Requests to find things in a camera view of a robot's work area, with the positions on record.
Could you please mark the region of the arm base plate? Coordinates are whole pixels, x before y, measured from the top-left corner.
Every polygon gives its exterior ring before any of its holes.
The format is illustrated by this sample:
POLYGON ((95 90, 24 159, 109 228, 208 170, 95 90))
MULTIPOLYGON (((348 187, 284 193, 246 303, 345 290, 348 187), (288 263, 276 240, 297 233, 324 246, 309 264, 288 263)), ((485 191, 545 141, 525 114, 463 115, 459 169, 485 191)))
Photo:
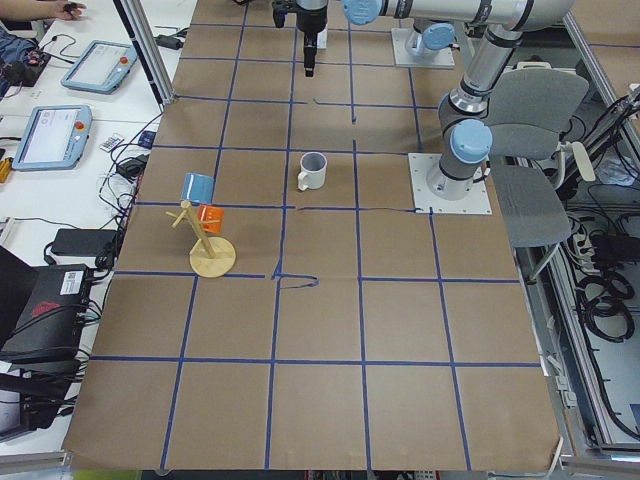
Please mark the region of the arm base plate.
POLYGON ((441 171, 440 158, 440 154, 408 154, 416 212, 491 215, 492 208, 480 165, 477 165, 471 178, 453 180, 441 171))
POLYGON ((418 33, 413 28, 393 28, 391 43, 394 52, 395 65, 406 68, 429 68, 452 70, 455 61, 451 49, 453 35, 445 37, 448 44, 432 43, 428 46, 427 32, 418 33))

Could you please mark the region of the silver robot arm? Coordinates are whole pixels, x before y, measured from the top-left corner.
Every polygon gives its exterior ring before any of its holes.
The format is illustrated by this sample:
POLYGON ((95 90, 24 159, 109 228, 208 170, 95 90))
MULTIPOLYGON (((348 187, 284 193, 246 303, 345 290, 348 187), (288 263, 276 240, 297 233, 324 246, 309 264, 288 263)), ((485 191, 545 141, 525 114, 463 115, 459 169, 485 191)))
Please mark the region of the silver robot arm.
POLYGON ((459 86, 438 107, 443 135, 439 163, 426 175, 428 188, 445 200, 464 198, 480 163, 488 156, 492 134, 480 120, 487 100, 522 34, 560 21, 571 1, 344 1, 343 12, 354 25, 379 16, 396 19, 462 21, 484 25, 484 36, 459 86))
POLYGON ((415 57, 425 57, 450 47, 454 40, 455 30, 451 23, 416 18, 408 48, 415 57))

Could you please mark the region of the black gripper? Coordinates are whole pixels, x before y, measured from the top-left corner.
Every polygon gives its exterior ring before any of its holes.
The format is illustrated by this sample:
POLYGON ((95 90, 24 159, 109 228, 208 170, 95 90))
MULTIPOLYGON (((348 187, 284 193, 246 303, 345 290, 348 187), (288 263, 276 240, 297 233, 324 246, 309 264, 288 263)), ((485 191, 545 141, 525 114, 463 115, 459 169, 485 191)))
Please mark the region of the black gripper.
POLYGON ((296 0, 296 25, 304 34, 304 73, 313 77, 316 65, 317 41, 327 25, 327 0, 296 0))

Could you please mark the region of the person's hand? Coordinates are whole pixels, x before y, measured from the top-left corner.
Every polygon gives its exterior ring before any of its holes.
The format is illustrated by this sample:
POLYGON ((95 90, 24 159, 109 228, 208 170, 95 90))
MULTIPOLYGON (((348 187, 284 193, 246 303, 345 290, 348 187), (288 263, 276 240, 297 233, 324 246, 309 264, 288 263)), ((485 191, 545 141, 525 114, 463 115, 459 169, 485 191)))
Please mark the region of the person's hand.
POLYGON ((84 11, 86 5, 74 1, 54 1, 51 7, 51 15, 53 18, 64 21, 78 20, 84 11))

